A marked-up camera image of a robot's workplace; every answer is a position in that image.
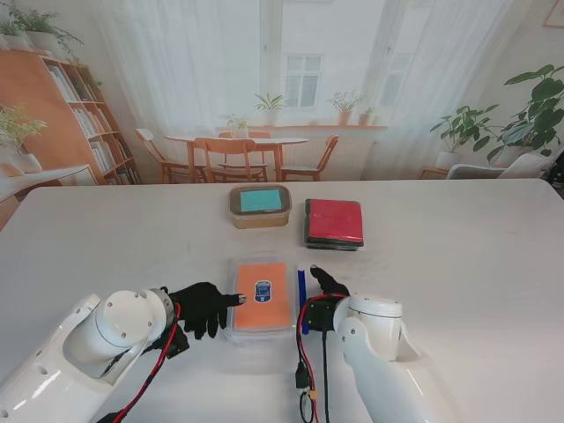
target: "white table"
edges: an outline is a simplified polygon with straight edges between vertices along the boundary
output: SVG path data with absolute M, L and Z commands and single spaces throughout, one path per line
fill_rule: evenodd
M 401 300 L 415 343 L 434 357 L 468 422 L 561 421 L 564 203 L 547 184 L 286 186 L 293 196 L 289 225 L 252 230 L 230 223 L 227 184 L 32 192 L 0 233 L 0 377 L 91 292 L 175 290 L 200 280 L 225 290 L 229 258 L 275 250 L 324 267 L 354 292 Z M 303 248 L 308 197 L 361 201 L 365 250 Z M 273 351 L 223 339 L 190 344 L 163 367 L 131 421 L 299 421 L 292 340 Z M 321 384 L 319 334 L 307 336 L 306 347 Z M 102 413 L 128 403 L 155 360 L 142 357 Z M 331 421 L 368 423 L 334 336 L 329 362 Z
M 196 178 L 196 164 L 194 160 L 194 141 L 196 137 L 177 137 L 175 135 L 165 135 L 165 138 L 171 139 L 173 141 L 180 141 L 186 143 L 188 147 L 188 164 L 190 166 L 191 180 L 197 181 Z M 256 143 L 256 150 L 258 152 L 272 152 L 274 154 L 274 172 L 276 173 L 276 180 L 282 181 L 281 168 L 284 166 L 284 153 L 282 147 L 284 145 L 297 145 L 307 143 L 309 141 L 307 138 L 253 138 L 250 137 Z

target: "plant pot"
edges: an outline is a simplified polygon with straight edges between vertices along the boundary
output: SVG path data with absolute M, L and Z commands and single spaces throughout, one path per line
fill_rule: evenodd
M 459 152 L 440 152 L 434 165 L 440 169 L 450 170 L 451 167 L 460 163 L 462 154 Z
M 278 121 L 278 113 L 280 110 L 264 110 L 264 122 L 266 126 L 276 126 Z
M 368 121 L 370 120 L 370 115 L 366 113 L 361 113 L 359 115 L 359 126 L 368 126 Z
M 338 112 L 338 125 L 346 126 L 349 123 L 349 119 L 353 114 L 352 110 L 341 110 Z
M 35 156 L 31 153 L 14 154 L 10 157 L 10 161 L 12 164 L 16 165 L 27 174 L 38 174 L 43 170 L 43 167 L 41 167 L 39 161 L 37 161 Z
M 0 33 L 0 50 L 10 50 L 10 46 L 8 45 L 8 41 L 4 38 L 4 36 Z
M 231 133 L 235 138 L 248 138 L 249 128 L 233 128 Z
M 50 51 L 58 59 L 65 59 L 64 50 L 52 33 L 26 31 L 26 34 L 35 48 Z
M 33 51 L 26 39 L 19 35 L 4 35 L 4 39 L 11 50 Z
M 0 178 L 13 178 L 23 174 L 24 172 L 12 163 L 0 163 Z

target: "windowsill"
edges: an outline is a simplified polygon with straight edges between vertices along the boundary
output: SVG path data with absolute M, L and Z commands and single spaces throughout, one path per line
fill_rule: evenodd
M 387 126 L 381 125 L 249 125 L 250 130 L 385 130 Z

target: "cable connector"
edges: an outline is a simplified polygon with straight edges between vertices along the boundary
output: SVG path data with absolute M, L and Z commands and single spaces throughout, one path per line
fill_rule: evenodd
M 298 368 L 296 369 L 296 389 L 304 390 L 309 388 L 310 383 L 309 372 L 306 369 L 306 366 L 300 362 L 298 364 Z

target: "red lid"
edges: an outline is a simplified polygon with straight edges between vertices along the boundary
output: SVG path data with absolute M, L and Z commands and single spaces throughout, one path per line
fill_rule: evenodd
M 362 211 L 355 201 L 311 200 L 309 236 L 363 242 Z

